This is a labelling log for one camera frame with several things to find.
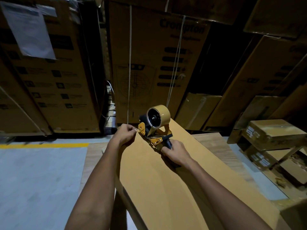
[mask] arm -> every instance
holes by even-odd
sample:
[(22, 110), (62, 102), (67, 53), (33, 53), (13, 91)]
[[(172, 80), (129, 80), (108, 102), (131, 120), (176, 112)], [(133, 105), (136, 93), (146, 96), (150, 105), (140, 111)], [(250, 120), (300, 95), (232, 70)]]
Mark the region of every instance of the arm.
[(115, 171), (119, 148), (136, 134), (134, 127), (122, 124), (109, 141), (105, 153), (88, 178), (65, 230), (108, 230), (114, 202)]
[(172, 149), (163, 147), (162, 153), (196, 178), (226, 230), (272, 230), (252, 209), (193, 160), (182, 142), (171, 140), (171, 143)]

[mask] warehouse floor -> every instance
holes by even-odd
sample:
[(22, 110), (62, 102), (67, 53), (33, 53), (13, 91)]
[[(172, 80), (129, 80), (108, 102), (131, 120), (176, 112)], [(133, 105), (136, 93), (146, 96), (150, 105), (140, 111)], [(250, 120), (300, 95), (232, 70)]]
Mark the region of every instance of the warehouse floor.
[[(0, 229), (64, 229), (77, 198), (88, 143), (98, 139), (57, 139), (52, 143), (0, 145)], [(287, 198), (259, 169), (230, 145), (270, 200)], [(136, 229), (127, 212), (128, 230)]]

